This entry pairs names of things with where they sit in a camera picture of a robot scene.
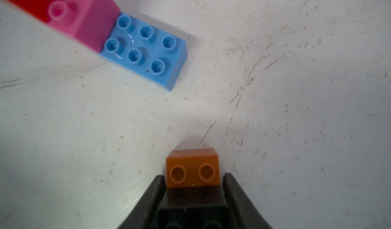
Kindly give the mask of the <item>orange square lego brick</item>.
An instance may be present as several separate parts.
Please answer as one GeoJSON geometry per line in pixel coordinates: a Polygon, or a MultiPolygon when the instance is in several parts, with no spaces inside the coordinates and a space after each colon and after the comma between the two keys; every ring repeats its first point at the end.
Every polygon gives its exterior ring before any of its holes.
{"type": "Polygon", "coordinates": [[[166,158],[167,188],[220,186],[215,149],[174,150],[166,158]]]}

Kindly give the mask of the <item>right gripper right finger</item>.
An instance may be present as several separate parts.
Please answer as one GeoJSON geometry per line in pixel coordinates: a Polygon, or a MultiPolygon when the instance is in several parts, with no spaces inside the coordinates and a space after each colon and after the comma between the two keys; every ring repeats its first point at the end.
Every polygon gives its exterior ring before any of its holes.
{"type": "Polygon", "coordinates": [[[228,204],[229,229],[272,229],[231,173],[224,174],[223,191],[228,204]]]}

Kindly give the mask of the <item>pink square lego brick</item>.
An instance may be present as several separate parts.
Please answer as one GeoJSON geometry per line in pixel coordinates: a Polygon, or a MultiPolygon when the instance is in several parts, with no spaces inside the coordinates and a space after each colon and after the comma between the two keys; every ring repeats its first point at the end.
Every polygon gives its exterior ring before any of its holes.
{"type": "Polygon", "coordinates": [[[48,7],[48,24],[100,53],[120,12],[114,0],[55,0],[48,7]]]}

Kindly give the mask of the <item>blue long lego brick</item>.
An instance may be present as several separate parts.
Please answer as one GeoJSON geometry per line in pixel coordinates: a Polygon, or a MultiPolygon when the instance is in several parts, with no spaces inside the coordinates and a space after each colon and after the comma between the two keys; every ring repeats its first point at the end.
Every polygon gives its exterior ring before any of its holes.
{"type": "Polygon", "coordinates": [[[172,91],[187,58],[183,39],[121,13],[99,55],[172,91]]]}

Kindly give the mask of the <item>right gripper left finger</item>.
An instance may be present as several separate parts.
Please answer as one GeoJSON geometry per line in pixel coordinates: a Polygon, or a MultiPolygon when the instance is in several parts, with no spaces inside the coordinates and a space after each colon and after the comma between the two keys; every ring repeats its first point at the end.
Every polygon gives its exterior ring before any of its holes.
{"type": "Polygon", "coordinates": [[[165,192],[165,177],[158,175],[118,229],[157,229],[157,210],[165,192]]]}

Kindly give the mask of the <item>black square lego brick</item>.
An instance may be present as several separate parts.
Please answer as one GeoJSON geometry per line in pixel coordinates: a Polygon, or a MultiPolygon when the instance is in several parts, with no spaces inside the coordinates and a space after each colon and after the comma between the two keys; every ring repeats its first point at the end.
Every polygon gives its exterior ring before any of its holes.
{"type": "Polygon", "coordinates": [[[157,211],[159,229],[228,229],[229,208],[220,186],[168,189],[157,211]]]}

